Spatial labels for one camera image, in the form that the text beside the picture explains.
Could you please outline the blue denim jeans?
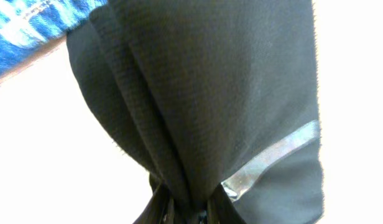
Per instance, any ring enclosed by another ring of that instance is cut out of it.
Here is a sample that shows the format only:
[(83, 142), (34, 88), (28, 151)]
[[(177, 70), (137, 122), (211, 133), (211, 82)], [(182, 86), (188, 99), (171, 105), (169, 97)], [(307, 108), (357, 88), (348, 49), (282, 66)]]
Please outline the blue denim jeans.
[(0, 0), (0, 78), (107, 0)]

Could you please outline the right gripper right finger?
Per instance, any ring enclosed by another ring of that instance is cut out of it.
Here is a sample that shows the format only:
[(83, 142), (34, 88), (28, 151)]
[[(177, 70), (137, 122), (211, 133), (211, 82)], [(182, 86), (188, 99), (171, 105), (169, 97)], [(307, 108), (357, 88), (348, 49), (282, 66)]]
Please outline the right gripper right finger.
[(246, 224), (219, 184), (207, 201), (207, 224)]

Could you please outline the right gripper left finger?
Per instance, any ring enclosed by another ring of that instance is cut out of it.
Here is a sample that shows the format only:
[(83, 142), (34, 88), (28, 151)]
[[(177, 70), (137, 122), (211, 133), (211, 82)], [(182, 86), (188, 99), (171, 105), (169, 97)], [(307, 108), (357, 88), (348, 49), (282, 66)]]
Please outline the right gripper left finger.
[(166, 186), (154, 175), (149, 175), (153, 194), (134, 224), (174, 224), (175, 203)]

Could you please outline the black cloth with tape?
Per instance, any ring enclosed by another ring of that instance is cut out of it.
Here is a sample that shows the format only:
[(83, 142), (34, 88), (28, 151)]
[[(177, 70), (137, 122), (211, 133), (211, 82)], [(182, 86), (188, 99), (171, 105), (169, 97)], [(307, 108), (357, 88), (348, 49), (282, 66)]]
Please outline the black cloth with tape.
[(221, 184), (246, 223), (316, 223), (323, 171), (308, 0), (108, 1), (67, 34), (114, 142), (207, 223)]

